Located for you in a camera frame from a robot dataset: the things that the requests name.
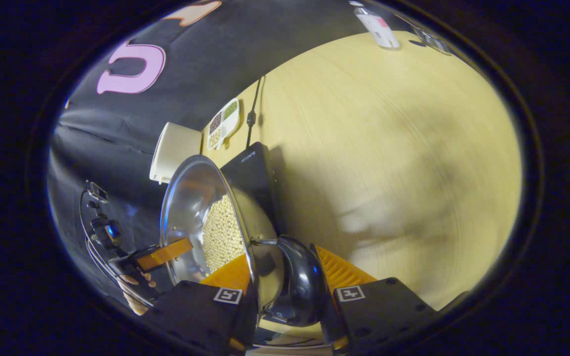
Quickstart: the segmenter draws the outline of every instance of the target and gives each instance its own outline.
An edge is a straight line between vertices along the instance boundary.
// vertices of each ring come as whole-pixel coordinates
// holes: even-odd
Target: stainless steel bowl
[[[194,246],[190,252],[167,262],[168,273],[174,284],[183,280],[200,282],[210,275],[200,242],[202,228],[210,207],[225,194],[235,210],[251,279],[257,289],[258,309],[262,311],[283,287],[283,257],[275,245],[256,245],[250,240],[274,240],[276,233],[262,208],[247,194],[231,187],[206,156],[188,157],[168,183],[161,210],[160,245],[187,237]]]

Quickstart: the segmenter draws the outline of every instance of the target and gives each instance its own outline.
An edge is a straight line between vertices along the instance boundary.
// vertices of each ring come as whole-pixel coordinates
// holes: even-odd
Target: white bottle
[[[364,5],[357,1],[349,1],[349,4],[356,7],[353,13],[362,21],[364,27],[371,32],[375,42],[378,43],[380,47],[384,49],[400,49],[399,41],[395,38],[393,31],[383,18],[365,9]]]

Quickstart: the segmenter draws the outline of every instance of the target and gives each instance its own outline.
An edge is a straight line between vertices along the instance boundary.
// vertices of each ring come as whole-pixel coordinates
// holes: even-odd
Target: white tray
[[[236,109],[233,111],[233,113],[230,114],[230,116],[224,119],[226,108],[228,108],[228,106],[232,105],[233,103],[236,103],[237,106]],[[221,123],[219,124],[219,126],[217,126],[217,128],[214,131],[212,131],[212,133],[210,133],[210,125],[213,124],[213,122],[215,122],[215,118],[219,114],[221,114]],[[235,99],[232,99],[231,101],[228,102],[228,104],[224,105],[224,107],[221,108],[221,110],[217,111],[215,116],[213,116],[212,120],[208,122],[208,140],[206,142],[207,146],[206,148],[219,149],[221,145],[224,143],[224,139],[230,136],[237,129],[238,125],[239,125],[239,99],[235,97]]]

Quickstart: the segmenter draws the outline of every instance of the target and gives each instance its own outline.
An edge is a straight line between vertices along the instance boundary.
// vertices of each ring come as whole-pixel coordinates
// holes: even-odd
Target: light wood tabletop
[[[469,65],[395,32],[326,43],[267,73],[251,142],[270,150],[289,234],[375,278],[398,277],[440,309],[485,275],[518,212],[522,163],[513,121]],[[242,123],[217,151],[245,149]]]

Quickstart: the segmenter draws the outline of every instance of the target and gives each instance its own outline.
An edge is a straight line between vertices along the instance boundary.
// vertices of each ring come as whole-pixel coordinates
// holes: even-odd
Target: wire
[[[91,241],[91,238],[89,237],[89,234],[87,232],[87,229],[85,228],[85,223],[83,222],[83,214],[82,214],[82,201],[83,201],[83,196],[85,195],[86,190],[83,189],[83,191],[81,192],[81,198],[79,200],[79,217],[81,218],[81,227],[83,228],[83,232],[85,232],[85,237],[86,237],[86,248],[89,254],[89,257],[91,257],[92,261],[94,262],[95,266],[97,266],[97,268],[99,270],[101,270],[102,274],[107,277],[107,279],[109,279],[109,281],[113,282],[113,284],[115,284],[115,286],[118,287],[118,289],[120,289],[123,293],[127,294],[126,291],[120,287],[120,285],[117,282],[117,279],[120,278],[121,281],[127,283],[127,281],[120,275],[117,274],[112,274],[109,271],[109,268],[107,268],[106,266],[106,262],[102,261],[102,257],[100,257],[100,253],[98,253],[98,250],[95,248],[95,245],[93,244],[93,242]],[[91,249],[89,248],[89,246],[93,247],[95,255],[91,252]],[[124,285],[125,288],[131,293],[131,297],[134,298],[134,300],[136,302],[138,302],[139,304],[142,304],[142,306],[144,307],[148,307],[148,306],[152,306],[152,303],[149,302],[148,300],[144,299],[143,297],[141,297],[140,295],[138,295],[138,293],[136,293],[133,289],[131,289],[129,286],[127,286],[126,284]]]
[[[317,345],[306,345],[306,346],[278,346],[278,345],[264,345],[260,343],[252,344],[254,347],[261,347],[263,349],[275,349],[275,350],[304,350],[304,349],[320,349],[322,347],[331,347],[331,344],[317,344]]]
[[[254,107],[256,106],[256,99],[258,98],[258,88],[261,86],[261,78],[258,79],[258,83],[256,83],[256,93],[254,94],[254,102],[252,103],[252,110],[247,113],[247,142],[246,142],[246,149],[249,148],[249,139],[252,136],[252,126],[256,122],[256,113],[254,112]]]
[[[311,338],[311,339],[303,340],[303,341],[297,342],[297,343],[262,344],[262,345],[265,345],[265,346],[292,346],[292,345],[298,345],[298,344],[301,344],[301,343],[308,343],[308,342],[310,342],[310,341],[312,341],[312,340],[316,340],[316,339]]]

